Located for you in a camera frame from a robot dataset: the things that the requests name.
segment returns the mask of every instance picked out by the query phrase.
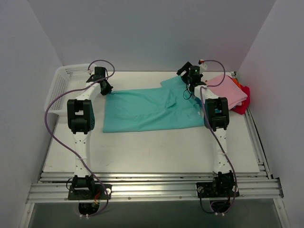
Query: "pink cloth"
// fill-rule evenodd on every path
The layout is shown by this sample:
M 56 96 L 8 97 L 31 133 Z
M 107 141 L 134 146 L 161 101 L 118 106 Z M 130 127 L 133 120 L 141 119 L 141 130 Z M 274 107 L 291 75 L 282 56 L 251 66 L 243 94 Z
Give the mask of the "pink cloth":
M 206 84 L 209 86 L 215 86 L 222 81 L 223 76 L 224 75 L 219 75 L 207 81 Z M 229 110 L 247 99 L 247 94 L 245 94 L 227 75 L 221 85 L 217 87 L 209 87 L 209 89 L 215 95 L 227 98 Z

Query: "white laundry basket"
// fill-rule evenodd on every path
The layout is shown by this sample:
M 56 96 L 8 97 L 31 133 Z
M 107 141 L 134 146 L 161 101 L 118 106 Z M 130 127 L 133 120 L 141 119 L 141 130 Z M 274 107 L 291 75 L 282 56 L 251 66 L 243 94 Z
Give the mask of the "white laundry basket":
M 78 64 L 62 66 L 55 72 L 51 87 L 48 91 L 47 100 L 44 104 L 44 110 L 48 105 L 61 94 L 70 91 L 72 89 L 84 88 L 87 79 L 90 77 L 87 68 L 89 64 Z M 82 92 L 73 92 L 58 99 L 50 108 L 49 113 L 55 113 L 57 115 L 67 115 L 67 101 L 68 99 L 74 99 Z

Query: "turquoise fabric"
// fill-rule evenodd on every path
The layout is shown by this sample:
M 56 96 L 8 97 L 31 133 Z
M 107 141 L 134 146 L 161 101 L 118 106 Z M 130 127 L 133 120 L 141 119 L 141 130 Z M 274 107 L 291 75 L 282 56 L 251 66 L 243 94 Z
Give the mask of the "turquoise fabric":
M 204 125 L 198 103 L 183 98 L 185 84 L 180 77 L 163 81 L 161 85 L 161 88 L 122 90 L 107 95 L 103 132 L 141 132 Z

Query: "blue cloth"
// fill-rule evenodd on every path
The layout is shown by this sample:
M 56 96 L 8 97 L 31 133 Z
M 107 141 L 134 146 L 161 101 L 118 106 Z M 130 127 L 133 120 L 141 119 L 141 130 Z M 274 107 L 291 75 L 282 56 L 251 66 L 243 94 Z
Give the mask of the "blue cloth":
M 180 77 L 163 81 L 161 85 L 161 88 L 122 90 L 107 95 L 103 132 L 141 132 L 204 125 L 198 103 L 183 98 L 185 84 Z

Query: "gray floor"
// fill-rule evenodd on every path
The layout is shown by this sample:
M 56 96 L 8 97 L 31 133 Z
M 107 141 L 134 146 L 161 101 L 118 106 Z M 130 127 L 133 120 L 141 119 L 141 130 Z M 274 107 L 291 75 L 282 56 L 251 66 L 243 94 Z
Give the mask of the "gray floor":
M 110 203 L 101 215 L 80 219 L 75 204 L 36 204 L 30 228 L 280 228 L 273 200 L 238 200 L 224 217 L 205 214 L 199 200 Z

